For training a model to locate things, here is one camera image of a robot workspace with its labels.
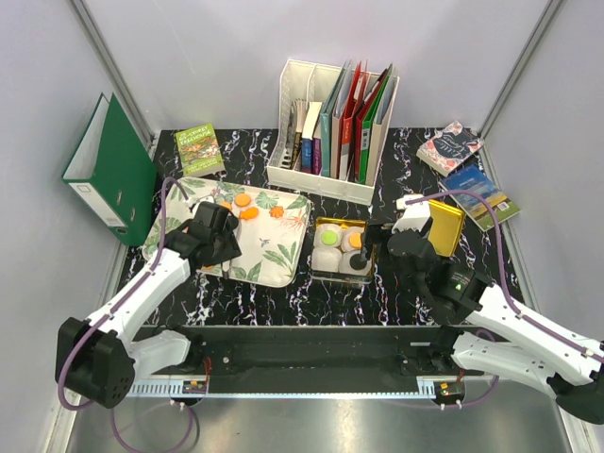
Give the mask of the black sandwich cookie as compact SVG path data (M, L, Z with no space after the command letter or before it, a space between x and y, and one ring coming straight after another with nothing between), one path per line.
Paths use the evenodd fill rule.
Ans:
M349 258L349 265L352 269L360 270L364 268L365 260L360 254L354 254Z

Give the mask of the orange round patterned cookie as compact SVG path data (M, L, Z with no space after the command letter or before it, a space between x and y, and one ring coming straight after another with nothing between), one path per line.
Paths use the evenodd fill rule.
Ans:
M348 236L348 245L352 250L358 250L362 246L362 238L359 232L353 232Z

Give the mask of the gold cookie tin base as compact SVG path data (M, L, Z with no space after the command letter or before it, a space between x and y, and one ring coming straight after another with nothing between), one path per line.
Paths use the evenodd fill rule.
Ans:
M316 220L316 223L315 223L315 230L319 225L321 225L323 223L340 225L343 230L348 227L363 227L365 230L367 227L367 223L362 220L347 220L347 219L339 219L339 218L318 217ZM365 251L362 247L358 251L364 256ZM323 280L323 281L331 281L331 282L338 282L338 283L352 284L352 285L368 284L371 282L371 279L372 279L372 276L374 273L374 262L375 262L374 251L368 252L367 255L364 257L371 261L371 270L367 276L354 276L354 275L341 274L339 272L339 270L336 273L313 271L311 269L311 259L310 259L311 275L313 278Z

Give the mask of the metal serving tongs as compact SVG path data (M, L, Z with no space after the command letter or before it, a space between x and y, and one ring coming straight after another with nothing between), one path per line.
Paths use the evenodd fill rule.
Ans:
M224 279L233 279L232 261L227 260L221 263L221 272Z

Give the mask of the green sandwich cookie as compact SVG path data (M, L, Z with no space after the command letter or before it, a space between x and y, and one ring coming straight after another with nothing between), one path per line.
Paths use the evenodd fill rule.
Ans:
M324 246L337 246L340 240L339 233L332 229L323 230L320 235L320 244Z

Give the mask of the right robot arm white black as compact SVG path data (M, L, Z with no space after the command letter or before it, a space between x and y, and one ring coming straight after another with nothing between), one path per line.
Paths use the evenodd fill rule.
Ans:
M430 199L399 198L401 216L393 223L369 222L351 261L359 268L381 246L439 326L429 345L402 356L404 371L497 375L552 397L582 421L602 424L603 343L517 302L506 284L438 256L427 238Z

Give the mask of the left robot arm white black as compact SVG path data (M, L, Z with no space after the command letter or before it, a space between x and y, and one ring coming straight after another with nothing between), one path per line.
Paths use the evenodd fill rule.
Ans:
M138 341L135 336L150 314L197 270L238 258L239 221L226 207L202 201L193 218L162 231L149 263L103 307L84 320L68 318L59 328L56 382L61 404L74 410L71 390L106 409L116 407L132 384L170 366L185 374L203 364L199 336L165 329Z

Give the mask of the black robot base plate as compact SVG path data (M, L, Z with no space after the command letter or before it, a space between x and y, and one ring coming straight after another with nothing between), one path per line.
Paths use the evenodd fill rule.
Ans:
M184 327L211 361L210 395L376 398L416 393L457 366L419 360L439 327Z

